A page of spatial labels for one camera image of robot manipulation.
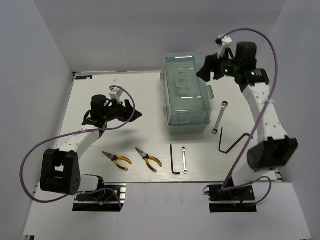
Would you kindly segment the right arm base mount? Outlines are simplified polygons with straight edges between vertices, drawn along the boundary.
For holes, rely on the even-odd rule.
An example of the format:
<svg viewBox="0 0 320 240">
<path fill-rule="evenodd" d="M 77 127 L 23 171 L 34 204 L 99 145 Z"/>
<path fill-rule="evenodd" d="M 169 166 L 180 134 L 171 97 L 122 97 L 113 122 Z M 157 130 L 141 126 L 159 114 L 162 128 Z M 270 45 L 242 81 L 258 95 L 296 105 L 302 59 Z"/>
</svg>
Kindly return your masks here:
<svg viewBox="0 0 320 240">
<path fill-rule="evenodd" d="M 220 184 L 212 184 L 207 185 L 203 193 L 208 195 L 210 213 L 257 212 L 256 198 L 251 185 L 222 191 Z"/>
</svg>

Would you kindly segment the small brown hex key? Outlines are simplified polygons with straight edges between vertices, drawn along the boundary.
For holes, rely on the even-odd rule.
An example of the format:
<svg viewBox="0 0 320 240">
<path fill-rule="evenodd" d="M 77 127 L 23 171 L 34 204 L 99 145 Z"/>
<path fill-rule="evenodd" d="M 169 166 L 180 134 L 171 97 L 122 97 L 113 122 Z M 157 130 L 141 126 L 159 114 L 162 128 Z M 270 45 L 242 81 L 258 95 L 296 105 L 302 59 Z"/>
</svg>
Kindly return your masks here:
<svg viewBox="0 0 320 240">
<path fill-rule="evenodd" d="M 174 156 L 173 156 L 173 146 L 172 143 L 169 145 L 170 147 L 170 163 L 171 163 L 171 172 L 173 175 L 180 175 L 181 172 L 176 172 L 174 169 Z"/>
</svg>

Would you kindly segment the green plastic toolbox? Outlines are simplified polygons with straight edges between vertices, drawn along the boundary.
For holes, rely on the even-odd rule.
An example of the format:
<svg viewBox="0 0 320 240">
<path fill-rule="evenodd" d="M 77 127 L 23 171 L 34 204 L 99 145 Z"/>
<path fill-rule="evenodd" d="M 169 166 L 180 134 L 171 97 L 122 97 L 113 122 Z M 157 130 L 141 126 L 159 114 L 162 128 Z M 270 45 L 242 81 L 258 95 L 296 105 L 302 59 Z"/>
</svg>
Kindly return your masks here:
<svg viewBox="0 0 320 240">
<path fill-rule="evenodd" d="M 202 133 L 211 123 L 213 91 L 197 77 L 201 61 L 194 52 L 166 53 L 160 79 L 168 132 Z"/>
</svg>

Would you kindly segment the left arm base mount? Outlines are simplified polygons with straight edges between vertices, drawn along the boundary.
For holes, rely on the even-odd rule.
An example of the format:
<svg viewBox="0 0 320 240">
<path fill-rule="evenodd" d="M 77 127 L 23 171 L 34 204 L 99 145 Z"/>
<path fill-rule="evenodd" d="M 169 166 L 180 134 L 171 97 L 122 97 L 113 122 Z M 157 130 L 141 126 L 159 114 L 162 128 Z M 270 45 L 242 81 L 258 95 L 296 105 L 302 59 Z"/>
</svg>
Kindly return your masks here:
<svg viewBox="0 0 320 240">
<path fill-rule="evenodd" d="M 73 212 L 120 212 L 125 204 L 126 183 L 105 183 L 103 190 L 94 194 L 77 194 L 73 201 Z"/>
</svg>

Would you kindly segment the large silver ratchet wrench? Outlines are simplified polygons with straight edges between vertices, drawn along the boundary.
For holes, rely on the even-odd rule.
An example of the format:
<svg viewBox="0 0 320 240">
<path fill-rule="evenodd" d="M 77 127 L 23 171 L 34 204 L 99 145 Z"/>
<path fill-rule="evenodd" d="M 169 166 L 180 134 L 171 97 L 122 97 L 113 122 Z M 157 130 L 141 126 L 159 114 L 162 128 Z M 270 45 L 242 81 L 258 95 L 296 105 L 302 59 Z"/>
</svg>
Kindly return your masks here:
<svg viewBox="0 0 320 240">
<path fill-rule="evenodd" d="M 219 112 L 219 115 L 217 117 L 217 120 L 216 120 L 216 123 L 215 123 L 215 126 L 214 128 L 212 129 L 212 134 L 214 135 L 217 135 L 218 132 L 219 132 L 219 127 L 220 127 L 220 124 L 221 124 L 221 121 L 222 121 L 222 118 L 223 118 L 223 115 L 225 113 L 225 110 L 226 108 L 229 106 L 229 103 L 227 101 L 223 101 L 221 103 L 221 109 L 220 109 L 220 112 Z"/>
</svg>

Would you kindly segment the small silver ratchet wrench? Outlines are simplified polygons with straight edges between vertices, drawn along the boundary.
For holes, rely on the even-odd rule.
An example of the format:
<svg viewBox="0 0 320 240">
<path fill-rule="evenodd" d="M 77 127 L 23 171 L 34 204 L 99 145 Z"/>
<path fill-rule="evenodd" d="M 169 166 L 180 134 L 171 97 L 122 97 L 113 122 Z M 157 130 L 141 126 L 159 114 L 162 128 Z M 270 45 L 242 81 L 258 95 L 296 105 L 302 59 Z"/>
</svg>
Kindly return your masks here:
<svg viewBox="0 0 320 240">
<path fill-rule="evenodd" d="M 182 159 L 183 159 L 183 173 L 187 174 L 188 169 L 187 169 L 187 161 L 186 161 L 186 148 L 183 146 L 181 148 L 181 151 L 182 151 Z"/>
</svg>

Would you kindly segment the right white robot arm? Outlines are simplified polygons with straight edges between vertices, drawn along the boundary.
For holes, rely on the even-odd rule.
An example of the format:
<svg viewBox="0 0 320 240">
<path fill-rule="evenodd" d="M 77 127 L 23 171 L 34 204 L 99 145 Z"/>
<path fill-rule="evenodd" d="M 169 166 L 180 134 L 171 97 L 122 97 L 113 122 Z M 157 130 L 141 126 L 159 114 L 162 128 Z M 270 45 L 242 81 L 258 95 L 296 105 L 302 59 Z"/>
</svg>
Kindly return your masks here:
<svg viewBox="0 0 320 240">
<path fill-rule="evenodd" d="M 274 104 L 270 99 L 272 93 L 267 72 L 257 68 L 257 45 L 253 42 L 240 42 L 233 54 L 231 41 L 216 40 L 220 47 L 218 53 L 208 55 L 197 77 L 209 82 L 213 79 L 232 77 L 239 85 L 240 91 L 251 110 L 257 134 L 257 145 L 246 153 L 246 162 L 226 177 L 222 189 L 226 195 L 236 200 L 244 193 L 244 186 L 253 184 L 268 171 L 284 167 L 298 148 L 296 138 L 290 138 L 283 128 Z"/>
</svg>

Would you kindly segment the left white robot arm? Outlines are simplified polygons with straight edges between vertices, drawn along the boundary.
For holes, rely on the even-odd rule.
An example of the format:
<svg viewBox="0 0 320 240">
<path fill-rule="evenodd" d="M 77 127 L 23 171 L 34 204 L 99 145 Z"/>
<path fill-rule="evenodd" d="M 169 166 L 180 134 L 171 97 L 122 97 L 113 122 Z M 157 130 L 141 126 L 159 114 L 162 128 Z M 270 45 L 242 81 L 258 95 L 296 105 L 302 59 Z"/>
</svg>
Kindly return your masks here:
<svg viewBox="0 0 320 240">
<path fill-rule="evenodd" d="M 75 133 L 61 147 L 44 152 L 41 190 L 70 196 L 88 192 L 96 200 L 105 196 L 102 177 L 81 174 L 79 161 L 89 147 L 102 137 L 108 122 L 118 120 L 131 123 L 143 114 L 135 110 L 127 99 L 121 102 L 101 94 L 91 98 L 90 107 L 83 118 L 84 130 Z"/>
</svg>

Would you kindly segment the large brown hex key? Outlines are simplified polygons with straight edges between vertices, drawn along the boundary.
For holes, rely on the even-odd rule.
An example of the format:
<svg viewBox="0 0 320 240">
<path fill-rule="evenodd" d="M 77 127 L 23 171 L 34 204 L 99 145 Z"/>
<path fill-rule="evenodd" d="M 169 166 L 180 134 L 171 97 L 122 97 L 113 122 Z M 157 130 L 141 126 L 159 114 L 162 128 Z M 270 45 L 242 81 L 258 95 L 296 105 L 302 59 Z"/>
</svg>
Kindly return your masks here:
<svg viewBox="0 0 320 240">
<path fill-rule="evenodd" d="M 223 128 L 221 128 L 220 137 L 219 137 L 219 145 L 218 145 L 218 151 L 223 154 L 228 154 L 237 144 L 241 142 L 242 139 L 245 137 L 250 137 L 249 133 L 244 133 L 240 138 L 238 138 L 226 151 L 221 149 L 222 146 L 222 140 L 223 140 Z"/>
</svg>

